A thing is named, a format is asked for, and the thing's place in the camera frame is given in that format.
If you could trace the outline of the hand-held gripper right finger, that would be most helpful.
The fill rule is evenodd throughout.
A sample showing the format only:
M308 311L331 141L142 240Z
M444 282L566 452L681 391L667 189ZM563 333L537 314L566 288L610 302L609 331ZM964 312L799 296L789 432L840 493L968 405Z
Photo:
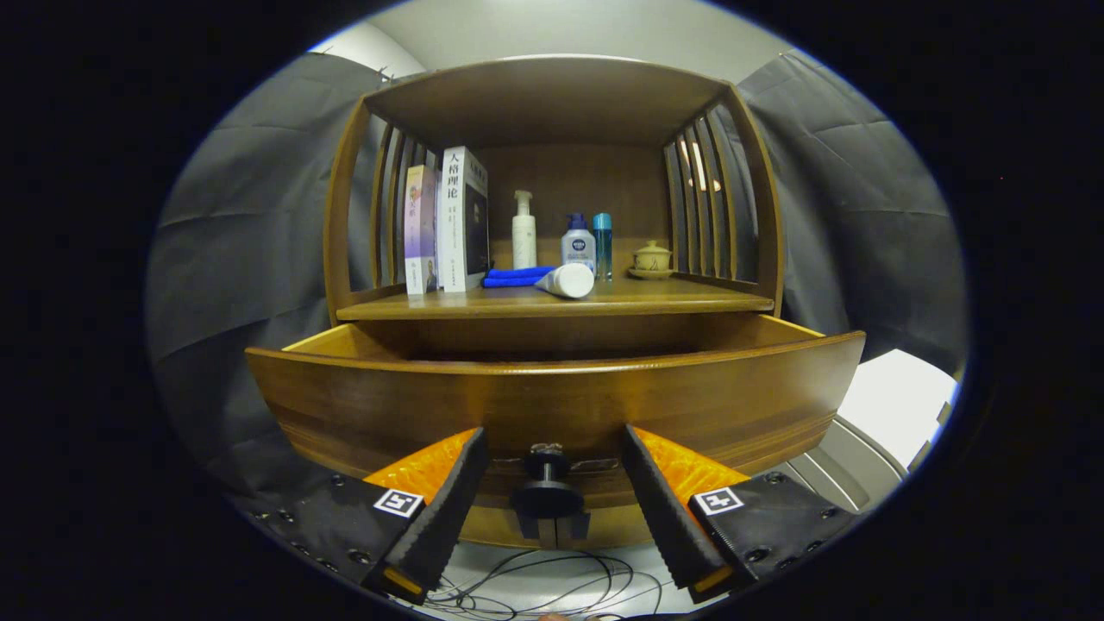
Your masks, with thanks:
M795 477L749 476L638 427L622 463L675 586L696 604L787 573L858 519Z

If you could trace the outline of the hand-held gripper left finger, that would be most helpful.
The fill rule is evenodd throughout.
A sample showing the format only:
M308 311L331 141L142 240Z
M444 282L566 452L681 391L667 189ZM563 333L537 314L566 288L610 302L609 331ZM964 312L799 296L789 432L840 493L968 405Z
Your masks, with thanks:
M335 474L311 490L251 499L251 522L348 583L421 606L449 564L489 461L477 427L374 477Z

